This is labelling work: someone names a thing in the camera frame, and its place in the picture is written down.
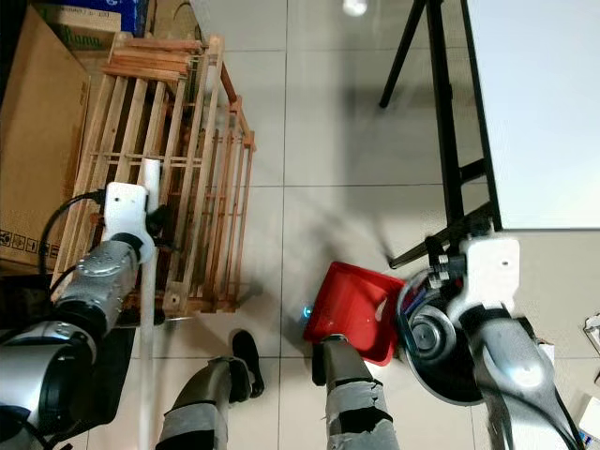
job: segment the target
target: wooden crate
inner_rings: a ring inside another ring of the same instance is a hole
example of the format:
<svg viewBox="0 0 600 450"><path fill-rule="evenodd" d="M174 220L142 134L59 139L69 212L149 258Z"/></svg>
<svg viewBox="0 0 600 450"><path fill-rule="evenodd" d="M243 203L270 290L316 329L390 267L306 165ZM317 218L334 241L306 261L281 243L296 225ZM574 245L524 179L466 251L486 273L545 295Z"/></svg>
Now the wooden crate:
<svg viewBox="0 0 600 450"><path fill-rule="evenodd" d="M111 181L140 183L142 158L161 161L159 204L169 206L157 267L167 318L235 311L254 133L223 64L223 39L117 34L103 68L73 195ZM76 203L54 279L101 236L97 205ZM132 294L124 308L139 308Z"/></svg>

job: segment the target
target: white pole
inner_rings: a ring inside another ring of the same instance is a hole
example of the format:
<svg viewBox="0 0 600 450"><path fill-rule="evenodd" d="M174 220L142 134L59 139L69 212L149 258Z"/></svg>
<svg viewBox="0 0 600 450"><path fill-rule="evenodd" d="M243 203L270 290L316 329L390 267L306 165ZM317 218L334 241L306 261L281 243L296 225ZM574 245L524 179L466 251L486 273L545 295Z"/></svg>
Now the white pole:
<svg viewBox="0 0 600 450"><path fill-rule="evenodd" d="M143 185L148 191L147 213L158 208L158 188L160 161L143 160ZM155 384L153 368L154 346L154 307L156 296L158 252L152 249L152 257L142 265L141 321L140 321L140 428L138 436L139 450L150 450L153 446L155 431L154 407Z"/></svg>

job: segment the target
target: red dustpan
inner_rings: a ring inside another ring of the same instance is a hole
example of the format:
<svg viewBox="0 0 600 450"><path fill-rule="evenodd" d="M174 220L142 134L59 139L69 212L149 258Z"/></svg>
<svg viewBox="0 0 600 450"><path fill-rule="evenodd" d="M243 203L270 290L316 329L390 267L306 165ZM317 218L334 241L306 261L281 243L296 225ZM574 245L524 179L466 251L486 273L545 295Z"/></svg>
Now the red dustpan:
<svg viewBox="0 0 600 450"><path fill-rule="evenodd" d="M361 356L385 366L398 343L395 317L404 281L344 262L332 262L310 314L304 339L318 343L343 334Z"/></svg>

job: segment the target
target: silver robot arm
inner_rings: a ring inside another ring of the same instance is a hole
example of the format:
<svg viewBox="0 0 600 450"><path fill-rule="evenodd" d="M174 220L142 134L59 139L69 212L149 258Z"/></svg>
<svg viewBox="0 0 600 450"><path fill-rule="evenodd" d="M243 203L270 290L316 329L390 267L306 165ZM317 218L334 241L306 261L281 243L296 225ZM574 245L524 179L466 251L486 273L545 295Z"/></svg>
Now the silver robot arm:
<svg viewBox="0 0 600 450"><path fill-rule="evenodd" d="M109 185L103 241L79 261L49 319L0 346L0 449L39 448L33 429L48 440L85 414L98 344L154 245L145 197L143 187Z"/></svg>
<svg viewBox="0 0 600 450"><path fill-rule="evenodd" d="M448 317L467 337L495 449L577 449L578 432L554 385L554 367L511 317L518 288L513 238L464 241L467 273Z"/></svg>

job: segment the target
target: white table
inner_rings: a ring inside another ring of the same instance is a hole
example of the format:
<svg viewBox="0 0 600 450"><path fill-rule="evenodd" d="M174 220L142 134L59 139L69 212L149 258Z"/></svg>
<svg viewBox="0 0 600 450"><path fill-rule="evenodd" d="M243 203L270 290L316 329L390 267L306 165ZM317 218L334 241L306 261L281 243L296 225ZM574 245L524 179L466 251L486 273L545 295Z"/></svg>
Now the white table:
<svg viewBox="0 0 600 450"><path fill-rule="evenodd" d="M463 1L496 225L600 229L600 1Z"/></svg>

